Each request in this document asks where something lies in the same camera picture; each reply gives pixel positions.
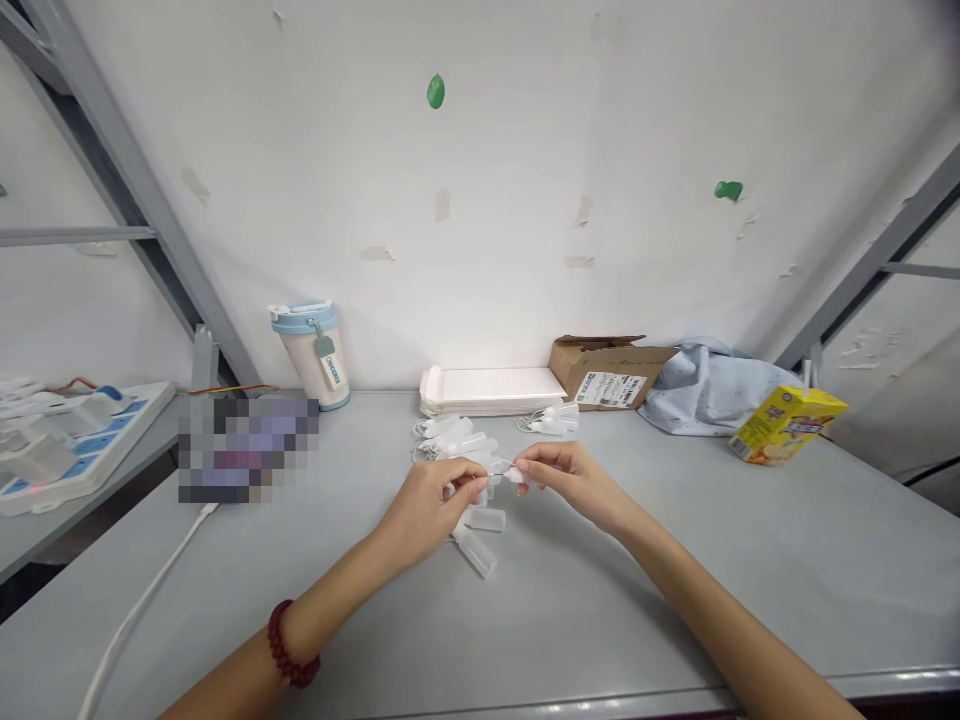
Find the gray metal frame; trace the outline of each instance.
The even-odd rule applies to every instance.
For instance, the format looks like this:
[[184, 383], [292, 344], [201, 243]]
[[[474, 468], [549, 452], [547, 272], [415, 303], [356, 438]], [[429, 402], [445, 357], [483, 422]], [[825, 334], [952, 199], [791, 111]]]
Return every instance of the gray metal frame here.
[[960, 145], [910, 198], [870, 249], [807, 321], [776, 364], [796, 369], [815, 345], [825, 346], [892, 274], [960, 279], [960, 269], [903, 262], [960, 199]]
[[66, 245], [117, 240], [151, 240], [157, 234], [148, 227], [71, 227], [0, 229], [0, 247]]
[[0, 0], [0, 41], [6, 43], [14, 55], [23, 58], [47, 85], [58, 93], [70, 93], [70, 87], [50, 53], [50, 46], [7, 0]]
[[887, 263], [881, 271], [900, 275], [919, 275], [920, 277], [936, 277], [943, 280], [960, 280], [960, 268], [944, 268], [938, 265], [913, 265], [911, 263]]
[[[183, 227], [100, 74], [79, 30], [61, 0], [21, 0], [27, 20], [0, 0], [5, 20], [0, 35], [19, 56], [21, 68], [58, 129], [129, 237], [72, 239], [64, 232], [53, 242], [124, 239], [144, 264], [191, 337], [204, 324], [222, 351], [219, 375], [230, 385], [258, 385], [260, 378], [237, 331], [204, 273]], [[54, 88], [44, 73], [38, 48], [63, 80]], [[37, 80], [44, 80], [44, 86]], [[43, 231], [54, 234], [54, 231]], [[0, 247], [47, 244], [36, 231], [12, 231]]]

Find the hand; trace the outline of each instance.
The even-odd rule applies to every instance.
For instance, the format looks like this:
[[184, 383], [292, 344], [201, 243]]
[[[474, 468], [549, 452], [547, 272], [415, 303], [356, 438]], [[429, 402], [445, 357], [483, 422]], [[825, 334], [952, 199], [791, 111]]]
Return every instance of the hand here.
[[574, 510], [616, 538], [646, 516], [581, 443], [537, 443], [517, 455], [514, 464], [525, 478], [552, 488]]
[[[466, 458], [415, 463], [371, 537], [390, 554], [396, 572], [406, 570], [443, 544], [489, 482], [483, 466]], [[456, 492], [445, 499], [449, 483]]]

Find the forearm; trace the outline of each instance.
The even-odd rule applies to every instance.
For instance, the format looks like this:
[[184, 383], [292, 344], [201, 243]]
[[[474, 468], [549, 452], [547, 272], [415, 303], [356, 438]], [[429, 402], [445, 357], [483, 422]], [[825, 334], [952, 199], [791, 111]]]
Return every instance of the forearm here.
[[861, 718], [661, 525], [639, 510], [617, 538], [700, 641], [751, 718]]
[[[394, 574], [396, 568], [375, 536], [357, 543], [283, 614], [281, 634], [290, 658], [304, 665], [320, 654], [350, 615]], [[261, 718], [284, 692], [264, 627], [162, 718]]]

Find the left hand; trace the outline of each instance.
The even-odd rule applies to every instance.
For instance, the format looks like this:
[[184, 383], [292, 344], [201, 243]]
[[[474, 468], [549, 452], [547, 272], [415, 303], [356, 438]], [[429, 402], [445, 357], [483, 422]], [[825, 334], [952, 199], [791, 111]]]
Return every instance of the left hand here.
[[[483, 466], [466, 458], [415, 463], [371, 538], [390, 555], [397, 572], [406, 570], [443, 544], [489, 482]], [[448, 483], [457, 491], [444, 500]]]

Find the white wall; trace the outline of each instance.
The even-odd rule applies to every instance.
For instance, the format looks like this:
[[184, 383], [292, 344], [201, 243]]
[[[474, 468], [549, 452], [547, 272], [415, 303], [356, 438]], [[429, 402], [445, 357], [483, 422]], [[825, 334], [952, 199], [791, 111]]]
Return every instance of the white wall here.
[[[960, 267], [960, 210], [909, 258]], [[833, 427], [843, 448], [906, 480], [960, 455], [960, 282], [892, 277], [824, 350], [824, 388], [850, 404]], [[917, 490], [960, 514], [960, 468]]]
[[[115, 224], [2, 44], [0, 184], [2, 228]], [[0, 377], [189, 383], [187, 334], [133, 252], [114, 249], [0, 248]]]
[[[286, 386], [264, 308], [317, 297], [340, 305], [359, 387], [542, 365], [564, 332], [769, 354], [955, 111], [950, 41], [909, 0], [67, 4], [263, 379]], [[745, 199], [713, 198], [719, 180]]]

